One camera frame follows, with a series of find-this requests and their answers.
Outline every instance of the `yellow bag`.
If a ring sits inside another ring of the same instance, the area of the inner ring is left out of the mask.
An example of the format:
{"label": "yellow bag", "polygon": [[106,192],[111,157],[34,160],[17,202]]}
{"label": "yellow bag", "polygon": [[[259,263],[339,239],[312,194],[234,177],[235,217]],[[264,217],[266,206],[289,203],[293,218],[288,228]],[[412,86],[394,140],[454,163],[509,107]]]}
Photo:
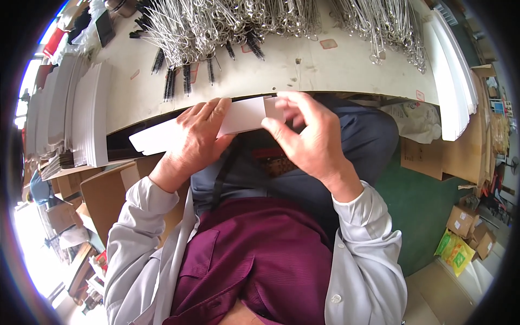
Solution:
{"label": "yellow bag", "polygon": [[453,268],[455,276],[458,277],[464,271],[466,265],[471,262],[475,251],[462,238],[446,228],[433,255],[440,255],[440,258]]}

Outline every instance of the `green floor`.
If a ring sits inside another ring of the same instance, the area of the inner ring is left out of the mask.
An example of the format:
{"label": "green floor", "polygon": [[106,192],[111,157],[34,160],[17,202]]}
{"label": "green floor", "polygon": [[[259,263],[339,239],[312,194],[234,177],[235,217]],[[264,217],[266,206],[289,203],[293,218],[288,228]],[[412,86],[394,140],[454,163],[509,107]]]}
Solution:
{"label": "green floor", "polygon": [[433,260],[433,253],[444,233],[451,207],[469,193],[457,186],[465,180],[438,181],[400,166],[400,146],[375,188],[392,216],[393,229],[402,231],[399,264],[405,277]]}

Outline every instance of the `white button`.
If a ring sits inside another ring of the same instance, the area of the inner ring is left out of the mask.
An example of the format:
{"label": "white button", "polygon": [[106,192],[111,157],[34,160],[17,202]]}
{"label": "white button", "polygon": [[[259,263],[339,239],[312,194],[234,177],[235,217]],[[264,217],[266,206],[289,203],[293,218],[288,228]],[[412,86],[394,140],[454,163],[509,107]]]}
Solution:
{"label": "white button", "polygon": [[332,296],[332,298],[330,298],[330,301],[332,301],[333,303],[337,304],[341,301],[341,296],[338,295],[338,294],[335,294]]}

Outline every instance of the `person in blue shirt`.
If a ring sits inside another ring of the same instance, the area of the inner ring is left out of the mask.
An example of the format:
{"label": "person in blue shirt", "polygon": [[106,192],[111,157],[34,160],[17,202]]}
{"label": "person in blue shirt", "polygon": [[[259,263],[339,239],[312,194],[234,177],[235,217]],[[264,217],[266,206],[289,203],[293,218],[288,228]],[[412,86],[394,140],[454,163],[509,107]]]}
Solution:
{"label": "person in blue shirt", "polygon": [[49,181],[42,180],[40,173],[36,170],[29,182],[30,191],[27,193],[27,201],[35,202],[37,205],[49,203],[49,207],[55,206],[59,200],[54,196],[53,189]]}

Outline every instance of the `black strap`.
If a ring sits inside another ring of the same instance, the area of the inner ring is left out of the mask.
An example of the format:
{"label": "black strap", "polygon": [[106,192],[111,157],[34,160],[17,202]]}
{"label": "black strap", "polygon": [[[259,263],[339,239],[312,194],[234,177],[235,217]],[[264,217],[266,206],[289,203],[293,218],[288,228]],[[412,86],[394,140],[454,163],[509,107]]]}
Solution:
{"label": "black strap", "polygon": [[240,154],[240,151],[242,150],[242,143],[240,141],[235,140],[231,145],[233,146],[231,152],[226,158],[224,165],[222,165],[220,172],[218,172],[217,178],[215,179],[215,184],[213,185],[211,211],[215,210],[220,205],[220,195],[222,195],[222,187],[224,185],[224,181],[226,180],[227,174],[231,170],[231,167],[237,160],[237,157]]}

